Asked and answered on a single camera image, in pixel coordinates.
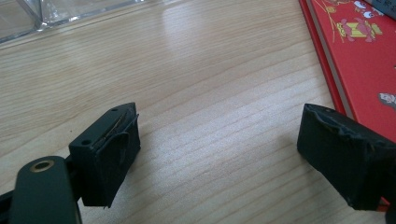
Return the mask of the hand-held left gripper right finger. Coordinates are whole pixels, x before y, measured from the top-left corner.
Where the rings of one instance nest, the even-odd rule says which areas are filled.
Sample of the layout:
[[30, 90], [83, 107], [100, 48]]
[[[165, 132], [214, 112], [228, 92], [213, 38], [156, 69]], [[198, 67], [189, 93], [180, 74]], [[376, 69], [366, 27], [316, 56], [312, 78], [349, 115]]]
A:
[[298, 152], [357, 210], [396, 203], [396, 144], [335, 110], [306, 104]]

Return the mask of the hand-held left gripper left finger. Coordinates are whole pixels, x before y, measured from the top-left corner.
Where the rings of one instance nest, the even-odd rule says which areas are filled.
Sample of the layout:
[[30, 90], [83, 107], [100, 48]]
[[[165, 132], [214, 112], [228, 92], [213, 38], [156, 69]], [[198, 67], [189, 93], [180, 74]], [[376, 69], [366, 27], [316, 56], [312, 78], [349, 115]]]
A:
[[140, 150], [134, 103], [113, 107], [69, 144], [86, 206], [109, 207]]

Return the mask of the red picture book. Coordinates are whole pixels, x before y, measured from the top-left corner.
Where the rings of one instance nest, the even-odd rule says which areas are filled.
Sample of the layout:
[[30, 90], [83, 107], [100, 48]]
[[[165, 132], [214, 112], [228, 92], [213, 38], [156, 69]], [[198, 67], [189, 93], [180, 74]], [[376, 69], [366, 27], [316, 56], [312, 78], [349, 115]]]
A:
[[[396, 144], [396, 20], [364, 0], [299, 0], [334, 107]], [[382, 199], [376, 210], [396, 210]]]

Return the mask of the clear acrylic book rack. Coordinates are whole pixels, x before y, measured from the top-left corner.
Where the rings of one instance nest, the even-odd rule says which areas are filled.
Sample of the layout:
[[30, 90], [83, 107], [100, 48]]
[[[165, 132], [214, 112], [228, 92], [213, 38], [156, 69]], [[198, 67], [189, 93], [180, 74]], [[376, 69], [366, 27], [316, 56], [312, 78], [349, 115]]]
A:
[[0, 44], [145, 0], [0, 0]]

